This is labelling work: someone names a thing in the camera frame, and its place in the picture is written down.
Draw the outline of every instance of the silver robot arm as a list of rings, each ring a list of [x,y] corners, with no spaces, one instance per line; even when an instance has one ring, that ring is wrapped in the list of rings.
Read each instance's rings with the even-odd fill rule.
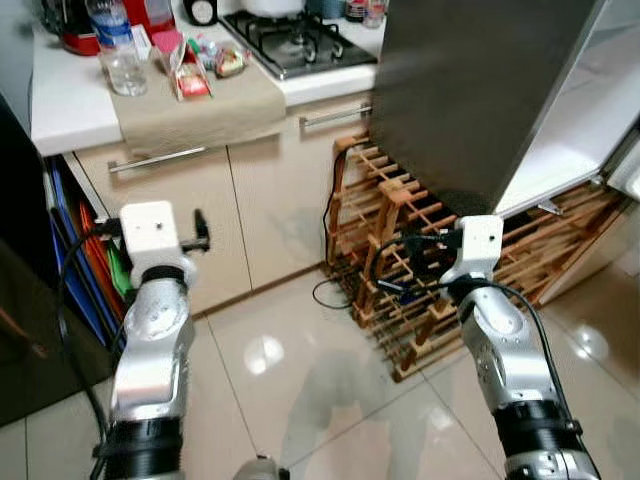
[[[483,282],[500,258],[502,220],[464,217],[456,226],[462,244],[440,283],[450,285],[445,294],[458,304],[462,338],[507,457],[507,480],[599,479],[529,320],[501,290]]]
[[[124,320],[127,344],[115,374],[107,442],[96,453],[106,480],[180,479],[194,337],[187,290],[196,273],[184,252],[208,250],[208,231],[196,212],[198,238],[181,244],[168,202],[127,205],[120,222],[138,292]]]

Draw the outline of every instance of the refrigerator door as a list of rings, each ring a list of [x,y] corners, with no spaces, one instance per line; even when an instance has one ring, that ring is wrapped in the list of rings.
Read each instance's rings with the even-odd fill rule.
[[[457,214],[493,212],[602,5],[392,2],[373,140]]]
[[[640,124],[629,133],[616,154],[620,158],[607,183],[640,202]]]

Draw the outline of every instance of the electrical cord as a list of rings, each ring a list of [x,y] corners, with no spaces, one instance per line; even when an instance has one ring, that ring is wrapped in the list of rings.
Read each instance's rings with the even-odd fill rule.
[[[116,336],[113,338],[113,342],[111,343],[111,348],[109,349],[109,358],[111,359],[112,370],[114,371],[114,373],[118,365],[118,360],[120,358],[119,355],[117,355],[119,353],[118,344],[120,343],[120,339],[123,337],[123,335],[124,335],[124,319],[122,320],[122,323],[118,327]]]
[[[89,404],[91,405],[91,409],[93,411],[93,415],[96,421],[96,426],[98,428],[98,437],[100,445],[103,445],[107,442],[109,435],[109,426],[107,423],[107,418],[102,409],[102,405],[98,400],[96,393],[91,388],[89,380],[86,375],[82,371],[82,367],[80,365],[80,360],[78,359],[76,350],[73,345],[73,338],[71,336],[69,325],[64,318],[64,286],[65,286],[65,278],[67,275],[67,271],[69,270],[69,266],[72,264],[74,257],[76,256],[78,250],[82,247],[84,242],[94,236],[94,235],[103,235],[103,234],[120,234],[121,227],[120,222],[117,219],[108,219],[105,223],[98,225],[91,230],[83,232],[78,239],[71,245],[67,255],[62,262],[62,267],[60,268],[60,276],[58,279],[58,286],[56,289],[56,298],[55,298],[55,312],[56,319],[58,321],[58,330],[60,332],[60,340],[62,343],[62,351],[71,365],[71,370],[73,371],[82,391],[86,395],[89,400]],[[117,346],[118,338],[114,339],[113,345]],[[93,470],[90,474],[91,480],[97,480],[100,476],[102,468],[104,466],[104,459],[98,458],[93,467]]]
[[[547,338],[547,334],[545,332],[544,326],[542,325],[542,320],[540,319],[540,316],[538,315],[538,312],[536,311],[536,309],[533,307],[533,305],[531,305],[531,303],[527,300],[527,298],[522,293],[520,293],[514,288],[508,287],[506,285],[502,285],[497,282],[492,282],[487,279],[472,279],[472,278],[466,278],[466,279],[461,278],[453,282],[436,283],[433,285],[427,285],[426,287],[424,287],[423,291],[427,292],[427,291],[440,290],[442,288],[448,288],[453,285],[459,286],[464,284],[497,288],[498,290],[501,290],[503,293],[509,293],[511,295],[514,295],[516,298],[518,298],[520,302],[524,304],[524,306],[527,308],[527,311],[529,312],[529,315],[533,319],[533,322],[536,326],[536,330],[538,331],[538,335],[540,337],[540,343],[542,344],[542,352],[544,354],[544,358],[549,368],[551,381],[558,394],[558,399],[560,401],[560,408],[562,409],[567,420],[575,422],[576,420],[573,419],[571,415],[571,411],[569,410],[569,405],[567,403],[567,399],[564,394],[564,389],[562,388],[562,384],[560,383],[560,376],[558,375],[558,370],[556,369],[556,364],[553,360],[553,355],[551,354],[551,348],[549,347],[549,340]],[[589,460],[591,461],[591,465],[593,465],[593,468],[596,472],[596,476],[598,478],[602,478],[602,476],[600,475],[600,472],[598,471],[598,467],[596,466],[596,463],[593,461],[593,457],[591,457],[591,453],[589,453],[589,450],[587,450],[587,447],[582,441],[581,435],[582,435],[582,431],[580,430],[579,433],[576,435],[578,444],[580,445],[582,450],[587,454],[587,457],[589,457]]]
[[[354,275],[357,273],[357,270],[352,270],[350,272],[344,273],[342,275],[340,275],[340,279],[344,279],[347,278],[350,275]],[[323,280],[321,282],[318,282],[316,284],[315,287],[313,287],[313,290],[311,291],[311,296],[313,297],[313,299],[316,301],[316,303],[322,305],[325,308],[329,308],[331,310],[345,310],[347,308],[351,307],[351,304],[353,303],[353,299],[349,299],[347,300],[347,302],[344,305],[330,305],[328,303],[325,303],[324,301],[320,300],[318,298],[318,289],[322,286],[322,285],[326,285],[327,283],[332,283],[332,282],[336,282],[339,281],[338,278],[327,278],[326,280]]]
[[[360,145],[362,143],[363,143],[362,141],[358,141],[353,146]],[[341,162],[345,161],[346,156],[347,156],[347,152],[352,147],[348,147],[348,148],[345,148],[344,150],[340,150],[338,152],[338,154],[336,155],[336,158],[333,161],[333,176],[332,176],[332,179],[331,179],[331,193],[329,194],[329,198],[327,199],[327,204],[325,205],[324,212],[322,213],[322,227],[323,227],[323,231],[324,231],[324,261],[325,261],[326,264],[329,264],[329,227],[327,226],[327,215],[329,214],[329,210],[331,209],[331,202],[333,201],[333,196],[334,196],[335,191],[336,191],[336,183],[338,181],[338,165]],[[322,305],[325,308],[329,308],[331,310],[345,310],[345,309],[351,307],[351,304],[353,303],[353,299],[350,299],[344,305],[330,305],[328,303],[323,302],[322,300],[320,300],[318,298],[318,289],[322,285],[325,285],[327,283],[331,283],[331,282],[334,282],[334,281],[339,281],[341,279],[344,279],[344,278],[348,277],[349,275],[351,275],[351,274],[353,274],[355,272],[356,271],[354,270],[352,272],[342,274],[341,276],[339,276],[339,278],[328,278],[326,280],[323,280],[323,281],[317,283],[313,287],[313,290],[311,291],[311,296],[316,301],[316,303],[318,303],[319,305]]]

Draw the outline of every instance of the gas stove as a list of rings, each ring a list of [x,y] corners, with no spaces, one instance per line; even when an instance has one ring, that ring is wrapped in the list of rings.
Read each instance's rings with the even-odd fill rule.
[[[221,21],[280,80],[377,62],[315,15],[274,19],[239,11]]]

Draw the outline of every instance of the beige cloth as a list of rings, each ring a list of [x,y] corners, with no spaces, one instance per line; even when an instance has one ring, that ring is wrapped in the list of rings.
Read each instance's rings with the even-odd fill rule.
[[[216,79],[208,72],[214,96],[182,102],[156,52],[145,73],[145,95],[111,93],[122,136],[135,155],[152,157],[196,147],[220,147],[282,130],[284,95],[251,61],[234,77]]]

